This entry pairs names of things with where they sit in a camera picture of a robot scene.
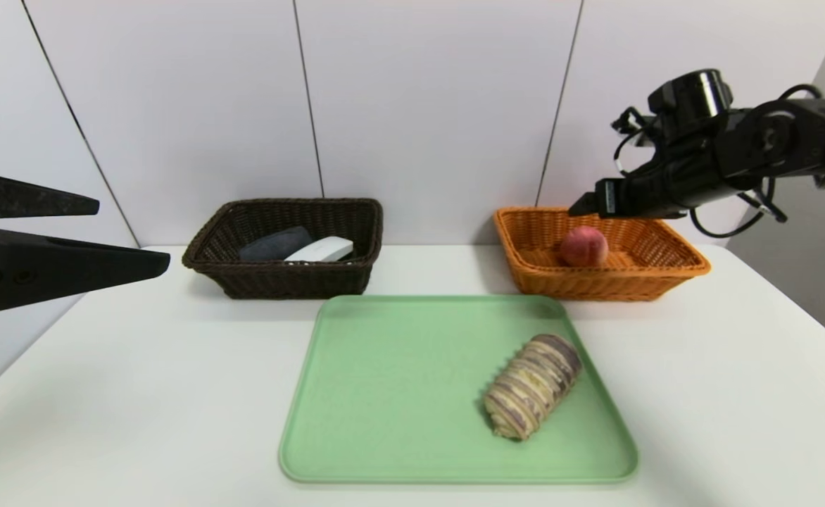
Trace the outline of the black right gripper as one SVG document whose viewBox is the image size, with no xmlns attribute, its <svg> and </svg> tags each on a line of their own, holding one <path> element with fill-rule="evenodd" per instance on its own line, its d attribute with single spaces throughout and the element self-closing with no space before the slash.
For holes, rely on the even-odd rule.
<svg viewBox="0 0 825 507">
<path fill-rule="evenodd" d="M 583 193 L 568 208 L 568 215 L 599 212 L 603 218 L 669 220 L 682 218 L 690 209 L 715 199 L 713 151 L 666 156 L 657 153 L 624 177 L 601 180 L 596 192 Z"/>
</svg>

